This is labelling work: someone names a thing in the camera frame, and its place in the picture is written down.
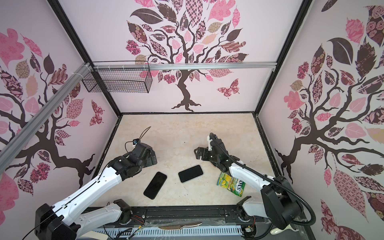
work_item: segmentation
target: phone screen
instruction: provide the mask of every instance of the phone screen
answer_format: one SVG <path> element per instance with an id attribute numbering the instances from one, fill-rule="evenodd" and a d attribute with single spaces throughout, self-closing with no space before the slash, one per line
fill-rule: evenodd
<path id="1" fill-rule="evenodd" d="M 185 183 L 191 179 L 194 179 L 198 176 L 203 175 L 203 170 L 201 169 L 200 165 L 193 166 L 191 168 L 188 168 L 186 170 L 183 170 L 179 172 L 179 178 L 181 183 Z"/>
<path id="2" fill-rule="evenodd" d="M 160 191 L 160 188 L 163 186 L 166 179 L 167 175 L 161 172 L 157 172 L 152 181 L 149 183 L 148 187 L 145 189 L 144 196 L 152 200 L 155 199 L 157 193 Z"/>

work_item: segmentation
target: pink butterfly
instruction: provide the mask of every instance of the pink butterfly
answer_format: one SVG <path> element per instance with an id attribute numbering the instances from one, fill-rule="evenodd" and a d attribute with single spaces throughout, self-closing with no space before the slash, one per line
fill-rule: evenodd
<path id="1" fill-rule="evenodd" d="M 97 124 L 102 123 L 103 118 L 101 117 L 101 115 L 103 114 L 103 111 L 105 111 L 101 107 L 98 107 L 93 100 L 92 100 L 92 108 L 93 108 L 93 111 L 95 112 L 95 115 L 93 115 L 93 117 L 91 118 L 91 121 L 89 122 L 89 126 L 95 125 L 96 123 Z"/>
<path id="2" fill-rule="evenodd" d="M 228 99 L 229 97 L 235 93 L 239 93 L 239 88 L 237 85 L 239 85 L 239 79 L 236 79 L 232 82 L 231 86 L 229 88 L 218 88 L 217 90 L 221 93 L 224 93 L 224 96 L 226 96 Z"/>

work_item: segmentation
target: wire basket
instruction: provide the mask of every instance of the wire basket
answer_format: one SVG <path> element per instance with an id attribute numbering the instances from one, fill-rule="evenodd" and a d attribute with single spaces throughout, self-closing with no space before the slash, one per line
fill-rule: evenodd
<path id="1" fill-rule="evenodd" d="M 137 65 L 128 66 L 96 66 L 89 72 L 83 83 L 88 92 L 102 92 L 97 80 L 102 80 L 108 92 L 119 93 L 149 93 L 152 76 L 148 61 L 134 61 Z"/>

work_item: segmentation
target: pink wall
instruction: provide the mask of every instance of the pink wall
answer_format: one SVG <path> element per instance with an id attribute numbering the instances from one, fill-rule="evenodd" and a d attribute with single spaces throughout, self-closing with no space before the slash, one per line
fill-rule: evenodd
<path id="1" fill-rule="evenodd" d="M 4 2 L 0 22 L 4 148 L 83 61 L 44 0 Z M 91 178 L 115 122 L 103 94 L 88 93 L 80 83 L 68 95 L 0 176 L 2 238 L 21 239 L 39 206 L 54 204 Z"/>
<path id="2" fill-rule="evenodd" d="M 260 114 L 316 239 L 382 239 L 383 21 L 379 0 L 315 1 Z"/>
<path id="3" fill-rule="evenodd" d="M 61 4 L 93 61 L 167 64 L 205 63 L 209 58 L 213 63 L 276 61 L 301 0 L 87 0 Z M 181 26 L 186 22 L 190 31 Z M 181 73 L 178 78 L 177 70 L 152 71 L 149 94 L 112 96 L 122 112 L 254 111 L 270 69 L 232 69 L 223 74 L 201 70 L 193 73 L 199 79 L 192 81 L 191 72 Z M 167 75 L 168 81 L 161 78 Z M 230 89 L 236 79 L 238 92 Z M 225 97 L 218 91 L 221 88 L 227 88 L 231 96 Z"/>

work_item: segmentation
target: gold knife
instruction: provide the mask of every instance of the gold knife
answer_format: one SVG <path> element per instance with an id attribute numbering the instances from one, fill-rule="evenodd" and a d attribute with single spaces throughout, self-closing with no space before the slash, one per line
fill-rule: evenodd
<path id="1" fill-rule="evenodd" d="M 171 225 L 171 226 L 162 226 L 159 227 L 163 230 L 178 230 L 182 229 L 183 227 L 197 227 L 203 224 L 202 222 L 192 222 L 192 223 L 186 223 L 186 224 L 178 224 L 178 225 Z"/>

